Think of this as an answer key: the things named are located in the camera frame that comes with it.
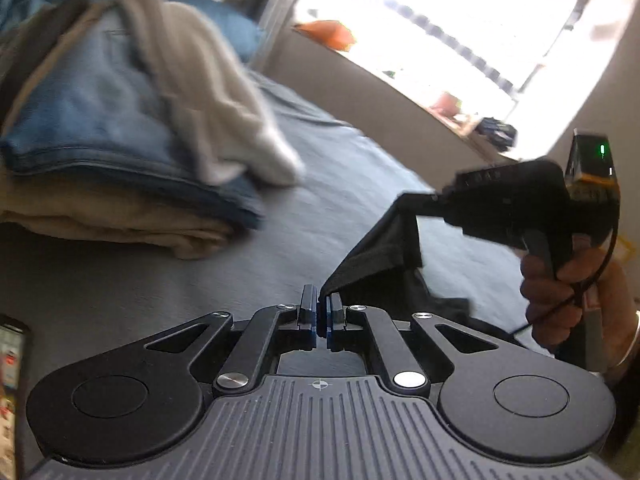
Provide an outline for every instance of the round circular pad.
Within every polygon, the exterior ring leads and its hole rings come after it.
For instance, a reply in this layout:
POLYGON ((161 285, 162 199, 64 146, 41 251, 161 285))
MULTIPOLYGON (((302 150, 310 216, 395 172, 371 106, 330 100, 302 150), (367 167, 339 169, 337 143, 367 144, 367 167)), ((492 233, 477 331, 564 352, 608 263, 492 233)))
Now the round circular pad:
POLYGON ((494 388, 495 400, 505 410, 521 416, 552 416, 569 402, 562 384, 546 377, 520 375, 500 381, 494 388))
POLYGON ((148 390, 139 380, 122 375, 96 377, 80 384, 73 403, 85 415, 116 418, 135 412, 146 400, 148 390))

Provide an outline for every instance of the bright window light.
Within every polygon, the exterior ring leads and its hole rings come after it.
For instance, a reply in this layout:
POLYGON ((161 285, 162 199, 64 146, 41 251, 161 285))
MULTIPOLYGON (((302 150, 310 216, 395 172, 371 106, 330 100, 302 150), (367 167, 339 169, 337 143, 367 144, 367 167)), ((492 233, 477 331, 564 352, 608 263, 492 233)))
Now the bright window light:
POLYGON ((299 0, 296 19, 339 20, 358 43, 348 56, 393 78, 421 105, 448 91, 466 113, 504 118, 574 12, 577 0, 299 0), (412 12, 403 15, 389 2, 412 12), (425 32, 428 19, 457 43, 425 32), (506 92, 461 53, 472 52, 513 86, 506 92))

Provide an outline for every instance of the white wall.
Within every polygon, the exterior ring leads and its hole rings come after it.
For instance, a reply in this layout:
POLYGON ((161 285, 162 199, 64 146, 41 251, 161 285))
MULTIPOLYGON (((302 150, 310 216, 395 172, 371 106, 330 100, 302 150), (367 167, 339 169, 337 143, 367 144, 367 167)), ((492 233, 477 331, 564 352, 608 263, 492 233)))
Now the white wall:
MULTIPOLYGON (((622 190, 621 232, 640 249, 640 6, 629 19, 618 48, 599 83, 551 149, 564 164, 574 128, 609 136, 622 190)), ((640 296, 640 260, 628 264, 633 290, 640 296)))
POLYGON ((518 130, 511 155, 546 155, 606 69, 636 0, 591 0, 572 32, 561 34, 507 122, 518 130))
POLYGON ((344 56, 284 30, 264 73, 353 124, 436 189, 485 161, 393 87, 344 56))

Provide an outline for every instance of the gray bedsheet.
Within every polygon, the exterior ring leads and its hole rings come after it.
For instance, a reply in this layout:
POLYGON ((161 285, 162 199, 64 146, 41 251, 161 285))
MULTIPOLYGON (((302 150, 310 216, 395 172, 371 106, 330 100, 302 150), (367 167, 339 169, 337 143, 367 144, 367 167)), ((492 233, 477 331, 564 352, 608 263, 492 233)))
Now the gray bedsheet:
MULTIPOLYGON (((305 283, 322 285, 400 192, 429 189, 358 130, 257 79, 308 171, 295 189, 263 190, 263 231, 206 260, 182 261, 152 246, 71 242, 0 228, 0 311, 33 330, 24 370, 29 387, 63 365, 213 310, 246 319, 262 306, 295 302, 305 283)), ((471 298, 477 317, 505 329, 524 321, 519 261, 510 250, 465 238, 438 220, 421 221, 420 231, 424 275, 434 293, 471 298)), ((311 366, 294 355, 283 368, 331 373, 326 351, 313 358, 311 366)), ((347 356, 338 370, 357 365, 347 356)), ((24 416, 18 439, 30 468, 40 452, 24 416)))

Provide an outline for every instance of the bracelet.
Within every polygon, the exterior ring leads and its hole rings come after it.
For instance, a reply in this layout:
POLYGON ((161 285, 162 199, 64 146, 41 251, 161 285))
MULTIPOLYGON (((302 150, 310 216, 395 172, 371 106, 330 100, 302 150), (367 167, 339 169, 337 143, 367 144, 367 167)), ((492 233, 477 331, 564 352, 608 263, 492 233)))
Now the bracelet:
POLYGON ((636 343, 638 342, 638 335, 640 335, 640 310, 636 310, 636 317, 638 318, 638 323, 636 325, 636 333, 634 334, 634 338, 632 339, 631 344, 629 345, 629 348, 627 349, 624 357, 620 359, 620 361, 614 366, 614 368, 618 368, 628 359, 628 357, 631 355, 631 352, 635 348, 636 343))

